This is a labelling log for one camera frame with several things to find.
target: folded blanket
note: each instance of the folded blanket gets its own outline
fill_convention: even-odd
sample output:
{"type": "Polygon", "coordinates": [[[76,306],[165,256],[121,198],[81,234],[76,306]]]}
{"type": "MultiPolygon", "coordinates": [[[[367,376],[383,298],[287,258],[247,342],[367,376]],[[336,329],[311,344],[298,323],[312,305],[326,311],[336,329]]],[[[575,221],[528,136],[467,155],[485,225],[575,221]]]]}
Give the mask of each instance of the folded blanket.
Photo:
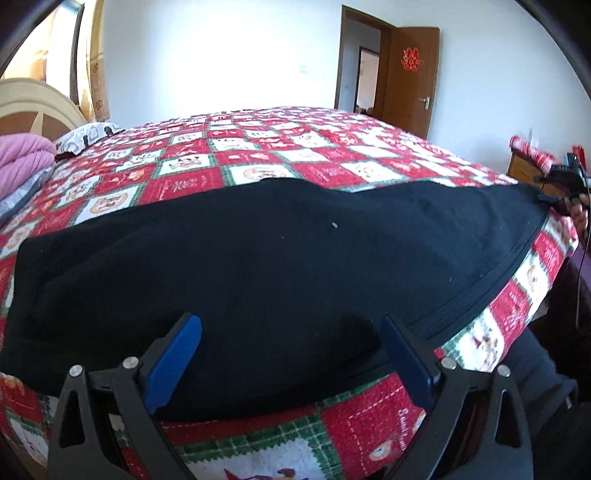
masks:
{"type": "Polygon", "coordinates": [[[9,221],[31,199],[53,172],[53,165],[35,173],[4,200],[0,200],[0,227],[9,221]]]}
{"type": "Polygon", "coordinates": [[[0,137],[0,199],[16,191],[35,173],[51,166],[56,148],[48,138],[33,134],[0,137]]]}
{"type": "Polygon", "coordinates": [[[72,365],[141,356],[192,312],[203,340],[162,419],[309,405],[392,372],[376,329],[385,314],[431,349],[476,318],[544,224],[538,191],[267,179],[28,238],[0,371],[59,395],[72,365]]]}

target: dark pants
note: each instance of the dark pants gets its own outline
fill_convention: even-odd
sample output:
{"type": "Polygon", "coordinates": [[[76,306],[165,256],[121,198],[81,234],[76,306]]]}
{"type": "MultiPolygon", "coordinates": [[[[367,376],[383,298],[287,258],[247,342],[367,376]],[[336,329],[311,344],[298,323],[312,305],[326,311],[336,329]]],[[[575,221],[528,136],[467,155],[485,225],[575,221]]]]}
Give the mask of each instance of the dark pants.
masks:
{"type": "Polygon", "coordinates": [[[588,480],[591,404],[577,403],[576,381],[556,372],[529,329],[514,342],[503,363],[511,369],[525,406],[535,480],[588,480]]]}

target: white wall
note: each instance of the white wall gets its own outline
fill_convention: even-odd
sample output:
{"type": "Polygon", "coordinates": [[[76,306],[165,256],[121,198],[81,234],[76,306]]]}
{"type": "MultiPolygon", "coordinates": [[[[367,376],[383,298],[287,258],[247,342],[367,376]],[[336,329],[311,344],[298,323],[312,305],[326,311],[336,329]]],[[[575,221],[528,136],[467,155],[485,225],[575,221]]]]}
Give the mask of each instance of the white wall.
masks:
{"type": "Polygon", "coordinates": [[[381,33],[354,20],[345,22],[343,34],[343,69],[339,93],[339,108],[353,112],[355,110],[355,87],[357,86],[357,70],[359,67],[359,47],[368,48],[379,53],[381,33]]]}
{"type": "MultiPolygon", "coordinates": [[[[498,171],[533,128],[562,156],[591,149],[591,102],[543,27],[514,0],[345,0],[396,26],[441,29],[429,140],[498,171]]],[[[334,105],[339,0],[108,0],[113,121],[334,105]],[[307,73],[300,73],[306,66],[307,73]]]]}

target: red and white checkered quilt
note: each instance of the red and white checkered quilt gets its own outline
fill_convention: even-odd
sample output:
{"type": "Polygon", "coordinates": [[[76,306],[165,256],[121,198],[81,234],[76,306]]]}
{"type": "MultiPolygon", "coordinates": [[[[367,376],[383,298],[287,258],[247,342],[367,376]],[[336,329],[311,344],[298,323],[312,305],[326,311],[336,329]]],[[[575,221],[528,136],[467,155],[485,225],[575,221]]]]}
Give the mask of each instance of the red and white checkered quilt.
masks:
{"type": "MultiPolygon", "coordinates": [[[[514,182],[398,128],[331,109],[226,112],[129,129],[59,165],[0,232],[0,348],[16,254],[26,237],[133,205],[265,177],[304,178],[349,192],[405,181],[449,187],[514,182]]],[[[575,247],[570,221],[550,216],[498,297],[437,355],[452,356],[465,368],[492,370],[575,247]]],[[[14,377],[1,377],[0,429],[43,465],[56,402],[14,377]]],[[[390,375],[281,414],[166,423],[164,430],[201,480],[359,479],[400,457],[423,417],[397,375],[390,375]]],[[[131,472],[143,478],[121,420],[112,417],[112,424],[131,472]]]]}

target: door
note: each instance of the door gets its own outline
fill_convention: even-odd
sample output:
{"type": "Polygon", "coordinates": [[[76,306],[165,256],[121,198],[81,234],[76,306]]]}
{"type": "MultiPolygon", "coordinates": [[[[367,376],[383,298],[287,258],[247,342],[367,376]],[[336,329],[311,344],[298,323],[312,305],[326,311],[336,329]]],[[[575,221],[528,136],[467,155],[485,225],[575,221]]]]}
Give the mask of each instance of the door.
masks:
{"type": "Polygon", "coordinates": [[[381,119],[427,138],[438,66],[438,28],[394,28],[381,119]]]}

